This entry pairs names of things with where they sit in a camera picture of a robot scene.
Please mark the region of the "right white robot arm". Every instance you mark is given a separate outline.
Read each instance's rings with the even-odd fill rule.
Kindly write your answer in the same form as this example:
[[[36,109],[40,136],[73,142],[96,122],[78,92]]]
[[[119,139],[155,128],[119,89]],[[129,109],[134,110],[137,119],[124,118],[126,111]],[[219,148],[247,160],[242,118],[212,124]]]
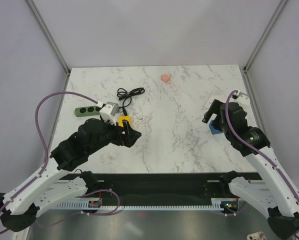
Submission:
[[[254,207],[281,240],[299,233],[299,189],[279,163],[266,135],[261,129],[248,125],[247,113],[237,102],[214,99],[202,122],[208,123],[212,115],[216,115],[212,127],[224,133],[268,189],[268,192],[262,191],[237,172],[230,171],[222,176],[219,193],[224,197],[233,194]]]

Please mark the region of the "blue cube socket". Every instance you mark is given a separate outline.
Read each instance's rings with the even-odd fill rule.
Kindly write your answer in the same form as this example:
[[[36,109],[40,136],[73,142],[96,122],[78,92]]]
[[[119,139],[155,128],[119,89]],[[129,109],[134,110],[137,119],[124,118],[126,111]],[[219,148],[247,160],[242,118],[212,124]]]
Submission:
[[[209,123],[209,129],[212,135],[218,135],[218,134],[222,134],[223,132],[221,130],[218,130],[216,128],[214,128],[213,126],[214,120],[211,120]]]

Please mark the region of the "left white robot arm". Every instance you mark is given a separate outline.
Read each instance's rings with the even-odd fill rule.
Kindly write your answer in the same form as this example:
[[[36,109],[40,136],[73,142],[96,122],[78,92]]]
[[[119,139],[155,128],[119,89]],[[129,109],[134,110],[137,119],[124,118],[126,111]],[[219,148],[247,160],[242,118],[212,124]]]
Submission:
[[[0,221],[6,230],[20,232],[54,206],[75,197],[93,197],[99,184],[91,171],[83,171],[69,183],[48,191],[56,181],[88,161],[90,155],[109,144],[130,148],[142,134],[132,129],[127,120],[111,125],[90,118],[68,139],[51,152],[43,164],[26,181],[8,193],[0,193]]]

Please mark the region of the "yellow cube socket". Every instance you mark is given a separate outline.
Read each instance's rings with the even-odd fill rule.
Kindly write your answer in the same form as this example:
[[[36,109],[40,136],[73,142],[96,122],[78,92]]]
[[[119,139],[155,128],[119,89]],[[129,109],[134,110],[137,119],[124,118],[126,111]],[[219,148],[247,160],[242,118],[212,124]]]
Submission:
[[[131,117],[129,115],[124,115],[124,116],[119,116],[118,117],[118,125],[120,127],[124,126],[124,122],[128,122],[129,125],[131,126]]]

